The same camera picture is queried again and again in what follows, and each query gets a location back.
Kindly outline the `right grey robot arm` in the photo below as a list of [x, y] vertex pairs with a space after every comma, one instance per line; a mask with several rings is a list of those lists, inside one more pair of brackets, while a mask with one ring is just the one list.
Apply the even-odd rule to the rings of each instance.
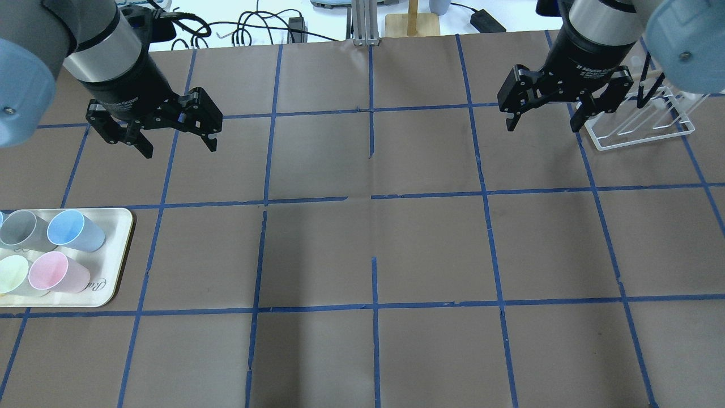
[[544, 65], [514, 66], [498, 91], [508, 131], [548, 103], [579, 103], [573, 132], [596, 114], [616, 111], [634, 83], [624, 58], [641, 38], [676, 88], [723, 90], [722, 1], [538, 1], [536, 12], [559, 16], [562, 27]]

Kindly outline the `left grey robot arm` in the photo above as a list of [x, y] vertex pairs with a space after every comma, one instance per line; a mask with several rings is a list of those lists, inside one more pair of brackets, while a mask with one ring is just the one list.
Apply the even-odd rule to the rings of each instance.
[[176, 129], [199, 136], [208, 150], [223, 115], [204, 88], [174, 92], [148, 51], [176, 38], [184, 20], [211, 28], [184, 11], [117, 7], [113, 1], [3, 1], [1, 5], [1, 145], [23, 144], [38, 127], [56, 94], [62, 69], [92, 96], [86, 121], [111, 145], [135, 147], [146, 158], [153, 146], [143, 130]]

